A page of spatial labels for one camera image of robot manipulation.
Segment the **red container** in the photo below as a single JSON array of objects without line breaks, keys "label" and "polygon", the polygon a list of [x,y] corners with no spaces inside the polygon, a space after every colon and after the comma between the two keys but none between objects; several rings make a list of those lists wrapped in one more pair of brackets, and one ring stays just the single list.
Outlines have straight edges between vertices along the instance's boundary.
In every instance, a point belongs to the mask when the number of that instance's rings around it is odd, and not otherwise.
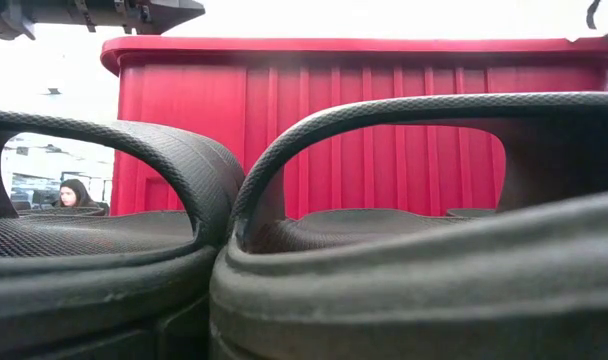
[{"label": "red container", "polygon": [[[432,94],[608,91],[608,40],[387,41],[125,37],[104,44],[120,76],[119,118],[212,137],[248,171],[315,111]],[[287,213],[380,207],[442,215],[494,207],[499,141],[480,131],[378,126],[316,144],[286,168]],[[178,209],[170,187],[118,153],[115,214]]]}]

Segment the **woman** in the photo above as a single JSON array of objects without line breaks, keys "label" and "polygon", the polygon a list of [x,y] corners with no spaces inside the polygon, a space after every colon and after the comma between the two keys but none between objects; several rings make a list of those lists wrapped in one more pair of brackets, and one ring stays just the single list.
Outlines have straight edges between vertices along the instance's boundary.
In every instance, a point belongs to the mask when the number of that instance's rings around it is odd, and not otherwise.
[{"label": "woman", "polygon": [[86,187],[77,179],[69,179],[60,184],[60,199],[57,207],[96,207]]}]

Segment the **red lid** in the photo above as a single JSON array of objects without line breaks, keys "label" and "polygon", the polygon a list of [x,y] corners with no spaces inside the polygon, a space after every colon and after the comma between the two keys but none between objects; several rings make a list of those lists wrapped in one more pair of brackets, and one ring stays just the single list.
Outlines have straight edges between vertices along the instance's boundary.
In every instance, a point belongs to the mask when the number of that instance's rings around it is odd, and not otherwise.
[{"label": "red lid", "polygon": [[104,43],[101,61],[104,67],[119,74],[120,59],[126,54],[165,53],[216,54],[239,53],[363,53],[363,54],[504,54],[564,55],[577,54],[604,58],[608,56],[608,36],[534,40],[379,40],[379,39],[238,39],[172,38],[163,36],[127,36]]}]

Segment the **red corrugated panel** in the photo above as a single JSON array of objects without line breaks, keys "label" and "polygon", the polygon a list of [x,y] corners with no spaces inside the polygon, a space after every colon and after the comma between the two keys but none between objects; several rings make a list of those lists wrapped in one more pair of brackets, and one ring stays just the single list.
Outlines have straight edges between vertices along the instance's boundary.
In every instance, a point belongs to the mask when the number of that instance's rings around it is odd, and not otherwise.
[{"label": "red corrugated panel", "polygon": [[[608,42],[252,40],[127,37],[104,65],[120,75],[119,118],[212,137],[248,171],[280,133],[330,106],[400,96],[608,91]],[[397,208],[442,215],[494,207],[500,142],[480,131],[377,126],[323,141],[286,167],[287,212]],[[178,209],[150,168],[117,154],[115,214]]]}]

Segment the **textured handle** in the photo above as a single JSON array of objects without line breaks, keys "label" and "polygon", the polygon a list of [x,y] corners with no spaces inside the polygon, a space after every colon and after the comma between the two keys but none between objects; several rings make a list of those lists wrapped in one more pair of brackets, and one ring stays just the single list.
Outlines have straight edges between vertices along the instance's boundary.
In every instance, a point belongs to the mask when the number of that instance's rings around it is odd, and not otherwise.
[{"label": "textured handle", "polygon": [[[529,125],[534,127],[522,131],[527,129],[522,126],[526,118],[535,118],[534,121],[528,121]],[[542,118],[546,118],[545,121],[537,123]],[[257,212],[257,209],[269,207],[260,204],[262,201],[268,201],[266,198],[261,200],[263,194],[266,192],[270,193],[269,196],[274,195],[274,192],[267,191],[273,177],[289,159],[303,149],[340,133],[379,124],[454,125],[482,129],[502,140],[507,151],[508,177],[512,166],[508,158],[512,151],[520,155],[527,152],[529,146],[534,146],[536,142],[544,144],[549,138],[544,139],[540,134],[547,131],[547,134],[555,134],[559,130],[566,131],[564,127],[560,127],[566,124],[573,125],[577,133],[574,134],[580,137],[584,131],[577,130],[578,123],[572,122],[571,119],[580,119],[584,121],[583,124],[587,124],[585,120],[597,121],[597,118],[608,118],[608,93],[426,96],[368,101],[326,109],[289,128],[260,156],[236,200],[232,213],[233,231],[238,240],[247,241],[242,239],[246,237],[249,226],[260,221],[258,218],[262,218],[261,215],[255,214],[255,219],[252,219],[251,215]],[[559,175],[544,172],[542,176],[550,175],[555,178]],[[537,196],[546,196],[529,194],[531,195],[532,203],[542,201],[543,198],[536,199]],[[511,206],[522,206],[519,201],[523,200],[516,200]]]},{"label": "textured handle", "polygon": [[[93,142],[128,153],[155,169],[184,204],[200,239],[226,228],[244,174],[233,155],[204,136],[162,125],[129,121],[94,123],[52,116],[0,111],[0,156],[20,132]],[[0,176],[0,188],[3,190]],[[15,217],[4,191],[0,217]]]}]

